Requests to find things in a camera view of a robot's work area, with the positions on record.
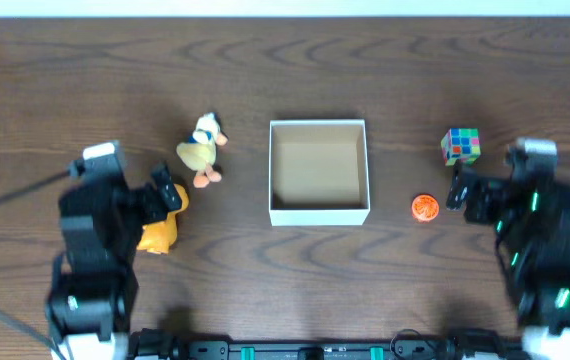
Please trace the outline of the multicolour puzzle cube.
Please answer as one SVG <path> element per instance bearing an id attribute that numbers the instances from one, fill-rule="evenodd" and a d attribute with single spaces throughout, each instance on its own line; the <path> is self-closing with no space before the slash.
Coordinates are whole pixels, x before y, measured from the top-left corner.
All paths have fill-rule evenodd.
<path id="1" fill-rule="evenodd" d="M 477 128 L 451 128 L 440 142 L 446 166 L 457 161 L 473 164 L 481 156 L 480 135 Z"/>

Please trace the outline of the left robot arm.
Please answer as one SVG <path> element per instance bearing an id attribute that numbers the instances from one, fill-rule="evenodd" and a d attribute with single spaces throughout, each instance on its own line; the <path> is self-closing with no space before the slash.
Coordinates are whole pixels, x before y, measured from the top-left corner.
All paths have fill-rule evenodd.
<path id="1" fill-rule="evenodd" d="M 80 182 L 58 201 L 65 250 L 53 262 L 49 334 L 60 359 L 130 359 L 136 248 L 144 226 L 182 201 L 164 163 L 139 188 L 114 159 L 75 160 L 70 174 Z"/>

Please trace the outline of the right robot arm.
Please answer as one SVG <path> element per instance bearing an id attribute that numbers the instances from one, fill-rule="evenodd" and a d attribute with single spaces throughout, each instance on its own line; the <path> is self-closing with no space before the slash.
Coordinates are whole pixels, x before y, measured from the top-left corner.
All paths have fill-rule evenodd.
<path id="1" fill-rule="evenodd" d="M 532 356 L 570 359 L 570 184 L 551 170 L 481 176 L 457 162 L 446 205 L 492 226 L 495 256 Z"/>

